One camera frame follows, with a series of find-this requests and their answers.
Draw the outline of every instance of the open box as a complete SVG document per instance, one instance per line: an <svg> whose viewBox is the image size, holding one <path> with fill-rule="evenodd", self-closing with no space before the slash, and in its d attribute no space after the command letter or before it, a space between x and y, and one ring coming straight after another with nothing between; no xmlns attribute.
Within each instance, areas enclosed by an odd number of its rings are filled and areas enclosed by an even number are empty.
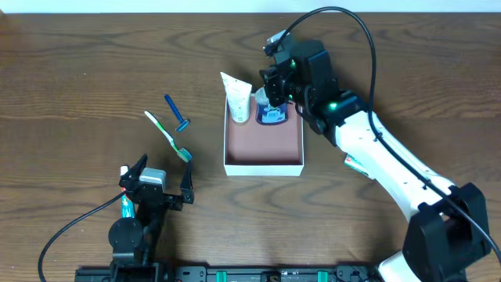
<svg viewBox="0 0 501 282"><path fill-rule="evenodd" d="M260 125L256 101L250 98L250 117L237 125L225 104L224 164L226 175L299 176L305 166L303 121L287 105L288 120L281 125Z"/></svg>

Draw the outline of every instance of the toothbrush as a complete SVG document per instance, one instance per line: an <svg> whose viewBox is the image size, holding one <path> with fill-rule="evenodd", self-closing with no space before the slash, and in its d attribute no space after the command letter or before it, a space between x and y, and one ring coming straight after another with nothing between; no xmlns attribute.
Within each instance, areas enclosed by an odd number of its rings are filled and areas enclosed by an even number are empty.
<svg viewBox="0 0 501 282"><path fill-rule="evenodd" d="M157 126L158 129L164 134L165 138L169 141L171 144L172 148L174 151L178 154L178 156L184 161L184 162L189 162L191 161L192 155L189 153L189 151L186 148L181 148L178 149L178 147L174 143L174 138L165 130L164 126L147 110L144 111L144 114Z"/></svg>

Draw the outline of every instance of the black cable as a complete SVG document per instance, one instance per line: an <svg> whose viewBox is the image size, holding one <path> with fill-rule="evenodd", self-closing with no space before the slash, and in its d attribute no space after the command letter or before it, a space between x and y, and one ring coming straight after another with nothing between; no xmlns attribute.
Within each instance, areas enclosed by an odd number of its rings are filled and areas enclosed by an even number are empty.
<svg viewBox="0 0 501 282"><path fill-rule="evenodd" d="M414 176L416 176L420 181L424 183L425 186L429 187L432 191L434 191L438 196L442 197L450 206L451 208L459 213L461 216L463 216L478 232L485 238L485 240L491 245L492 250L496 253L496 256L498 257L498 261L501 264L501 251L499 250L498 245L495 243L495 241L491 238L489 234L483 230L478 223L476 223L458 204L456 204L453 200L451 200L447 194L445 194L442 190L437 188L431 180L428 178L424 177L421 175L416 169L414 169L410 164L408 164L400 155L398 155L391 147L384 141L383 139L383 133L377 131L376 126L374 125L373 121L373 106L374 106L374 85L376 84L376 48L374 47L374 41L373 37L369 32L369 29L367 26L363 23L363 21L357 16L355 13L352 11L349 11L347 9L341 8L341 7L335 7L335 6L327 6L327 7L322 7L315 9L311 11L310 13L306 13L305 15L301 16L299 19L294 21L290 27L288 27L285 32L282 34L282 36L279 38L278 41L274 43L274 46L272 47L273 50L276 50L280 44L282 43L282 40L289 34L289 32L297 26L301 21L305 20L306 18L315 15L316 13L321 13L324 11L338 11L338 12L343 12L359 23L360 27L363 29L363 31L366 33L367 41L369 42L369 47L370 47L370 55L372 57L372 74L370 76L370 89L369 89L369 106L367 109L367 114L369 115L369 125L376 136L377 141L381 142L381 145L390 153L391 156L393 156L400 164L402 164L405 168L407 168Z"/></svg>
<svg viewBox="0 0 501 282"><path fill-rule="evenodd" d="M86 219L90 215L93 215L96 212L99 212L100 210L102 210L102 209L106 208L107 206L109 206L110 204L114 203L116 200L120 199L120 197L122 197L123 195L125 195L125 192L119 193L113 199L107 201L106 203L100 205L97 208L94 208L93 210L89 211L88 213L81 215L79 218L75 219L74 221L68 223L65 227L61 228L61 230L59 230L54 236L52 236L52 238L50 238L49 242L47 242L44 249L41 250L40 257L38 257L38 276L40 277L41 282L46 282L45 276L44 276L44 271L42 268L42 263L44 261L45 253L49 249L50 245L52 243L54 243L54 241L57 239L57 237L59 237L64 231L68 230L70 227L72 227L76 223L80 222L82 219Z"/></svg>

